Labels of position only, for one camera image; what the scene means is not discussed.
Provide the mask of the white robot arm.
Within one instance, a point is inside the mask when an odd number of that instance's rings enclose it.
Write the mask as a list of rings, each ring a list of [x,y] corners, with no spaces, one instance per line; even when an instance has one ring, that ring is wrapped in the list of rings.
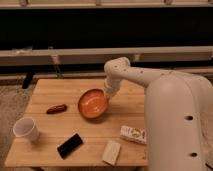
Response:
[[[206,171],[200,114],[213,104],[213,84],[203,76],[132,67],[126,57],[105,63],[106,96],[123,80],[145,88],[144,120],[149,171]]]

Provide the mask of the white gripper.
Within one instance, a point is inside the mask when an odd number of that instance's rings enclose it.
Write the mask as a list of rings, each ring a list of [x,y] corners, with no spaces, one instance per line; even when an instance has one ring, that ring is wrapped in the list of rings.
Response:
[[[105,80],[104,92],[107,99],[113,98],[119,90],[120,90],[119,80]]]

